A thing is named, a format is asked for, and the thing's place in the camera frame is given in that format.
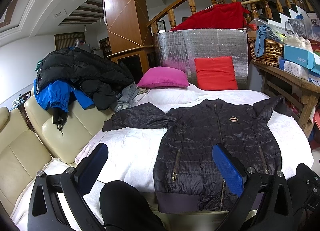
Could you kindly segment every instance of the white cloth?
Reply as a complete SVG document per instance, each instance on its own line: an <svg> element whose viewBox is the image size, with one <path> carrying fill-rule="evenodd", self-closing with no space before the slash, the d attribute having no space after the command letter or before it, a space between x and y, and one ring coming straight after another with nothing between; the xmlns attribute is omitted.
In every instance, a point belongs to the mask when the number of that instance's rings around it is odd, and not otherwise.
<svg viewBox="0 0 320 231"><path fill-rule="evenodd" d="M164 112L171 108L192 107L201 101L220 98L235 105L250 104L269 98L267 95L250 90L204 91L194 85L188 88L151 89L136 101L137 105L150 102ZM295 175L297 165L313 164L311 149L306 136L297 122L286 115L273 112L268 127L279 144L282 156L282 172L286 179ZM123 180L139 191L154 192L153 167L160 141L166 129L124 128L109 132L100 131L76 157L79 163L88 156L98 143L109 148L109 158L98 180L107 183Z"/></svg>
<svg viewBox="0 0 320 231"><path fill-rule="evenodd" d="M47 175L54 175L63 173L69 165L62 162L60 159L53 159L48 164L44 166L42 170L45 171ZM21 231L27 231L28 229L28 208L30 204L31 193L34 185L34 179L28 184L28 186L24 189L24 191L20 194L15 207L11 214L12 221L17 225L17 227ZM96 218L103 224L102 215L100 211L100 204L99 204L99 197L100 191L103 188L104 183L96 181L93 185L91 192L87 195L84 195L84 200L86 201L87 205L96 216ZM63 194L58 193L58 197L63 208L63 211L67 217L67 220L70 226L76 230L81 231L80 227L78 226L71 210L68 206L68 203Z"/></svg>

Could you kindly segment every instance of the jacket emblem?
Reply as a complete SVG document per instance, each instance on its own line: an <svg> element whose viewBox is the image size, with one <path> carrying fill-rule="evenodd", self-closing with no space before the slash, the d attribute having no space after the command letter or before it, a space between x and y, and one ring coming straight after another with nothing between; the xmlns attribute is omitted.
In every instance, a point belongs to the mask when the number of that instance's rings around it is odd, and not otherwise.
<svg viewBox="0 0 320 231"><path fill-rule="evenodd" d="M229 120L231 122L238 122L238 118L236 118L235 116L230 117Z"/></svg>

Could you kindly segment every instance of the beige leather sofa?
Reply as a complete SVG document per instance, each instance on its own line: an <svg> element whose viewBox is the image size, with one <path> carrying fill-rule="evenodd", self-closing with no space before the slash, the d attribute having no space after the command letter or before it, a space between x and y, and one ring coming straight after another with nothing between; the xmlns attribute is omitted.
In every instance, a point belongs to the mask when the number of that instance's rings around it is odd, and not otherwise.
<svg viewBox="0 0 320 231"><path fill-rule="evenodd" d="M34 130L51 155L73 164L75 157L102 129L103 122L113 115L113 111L100 111L96 107L84 110L78 101L74 101L68 109L67 122L61 132L52 123L52 111L44 110L37 103L33 90L25 103L25 110Z"/></svg>
<svg viewBox="0 0 320 231"><path fill-rule="evenodd" d="M8 214L37 171L50 160L20 111L0 108L0 201Z"/></svg>

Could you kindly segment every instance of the ribbed cuff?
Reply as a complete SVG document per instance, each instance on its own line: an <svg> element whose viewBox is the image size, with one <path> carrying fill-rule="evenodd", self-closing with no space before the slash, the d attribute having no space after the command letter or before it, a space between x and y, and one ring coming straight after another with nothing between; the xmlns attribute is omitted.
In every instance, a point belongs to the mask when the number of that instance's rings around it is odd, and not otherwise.
<svg viewBox="0 0 320 231"><path fill-rule="evenodd" d="M111 118L107 121L104 121L103 127L102 127L102 132L108 132L112 130L112 120Z"/></svg>

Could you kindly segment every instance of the blue gripper pad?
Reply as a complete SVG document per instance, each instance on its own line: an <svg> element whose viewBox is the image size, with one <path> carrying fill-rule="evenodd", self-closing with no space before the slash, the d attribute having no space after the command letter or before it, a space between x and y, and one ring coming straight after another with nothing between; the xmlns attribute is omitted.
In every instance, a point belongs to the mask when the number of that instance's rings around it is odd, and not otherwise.
<svg viewBox="0 0 320 231"><path fill-rule="evenodd" d="M222 177L226 180L230 191L240 197L244 190L244 180L218 145L214 145L212 148L212 159L221 172Z"/></svg>
<svg viewBox="0 0 320 231"><path fill-rule="evenodd" d="M108 155L108 147L103 143L99 143L92 153L76 167L75 181L77 189L82 196L90 193L108 159Z"/></svg>

